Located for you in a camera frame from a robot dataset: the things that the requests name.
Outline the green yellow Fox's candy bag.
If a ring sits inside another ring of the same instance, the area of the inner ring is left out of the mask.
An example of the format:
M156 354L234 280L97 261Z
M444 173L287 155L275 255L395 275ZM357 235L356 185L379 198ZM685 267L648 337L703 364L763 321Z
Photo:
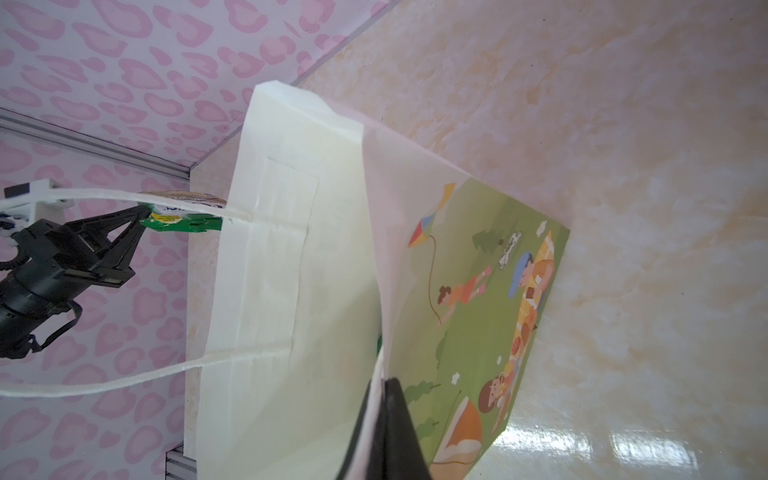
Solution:
M207 193L185 191L155 191L150 195L162 198L184 201L194 205L223 209L227 202ZM140 223L148 229L157 232L183 232L203 233L206 231L220 231L223 220L219 216L208 213L198 213L179 207L148 204L151 210L149 216Z

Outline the diagonal aluminium frame bar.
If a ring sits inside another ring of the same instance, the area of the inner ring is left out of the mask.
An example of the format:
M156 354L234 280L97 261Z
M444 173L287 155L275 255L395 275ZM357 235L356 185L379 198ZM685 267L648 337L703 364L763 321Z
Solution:
M178 180L190 180L189 167L5 108L1 109L1 130L49 145L90 154L124 166L147 170Z

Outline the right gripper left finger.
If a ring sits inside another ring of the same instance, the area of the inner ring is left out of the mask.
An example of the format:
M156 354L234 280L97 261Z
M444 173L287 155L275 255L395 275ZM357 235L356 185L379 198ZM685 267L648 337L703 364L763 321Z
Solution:
M374 432L375 384L369 383L337 479L358 480L367 478Z

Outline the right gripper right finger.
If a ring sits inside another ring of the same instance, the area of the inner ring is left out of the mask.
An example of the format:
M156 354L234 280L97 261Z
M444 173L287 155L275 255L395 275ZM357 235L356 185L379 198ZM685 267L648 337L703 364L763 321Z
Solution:
M387 480L431 480L404 390L397 378L385 382L383 478Z

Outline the white illustrated paper bag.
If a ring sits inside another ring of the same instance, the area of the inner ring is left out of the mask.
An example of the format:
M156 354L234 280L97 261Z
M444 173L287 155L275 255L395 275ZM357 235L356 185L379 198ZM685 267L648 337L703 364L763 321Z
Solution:
M89 395L199 369L201 479L337 479L369 383L366 479L384 479L397 378L431 479L463 479L504 431L568 229L391 129L258 85L227 205L54 189L222 218L204 355L6 397Z

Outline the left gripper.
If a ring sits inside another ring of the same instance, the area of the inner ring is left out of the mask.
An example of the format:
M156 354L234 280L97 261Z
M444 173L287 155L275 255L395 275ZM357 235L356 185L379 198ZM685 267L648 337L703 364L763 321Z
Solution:
M151 210L138 205L58 225L40 220L14 235L26 261L1 281L1 357L48 348L79 322L76 298L91 286L119 288Z

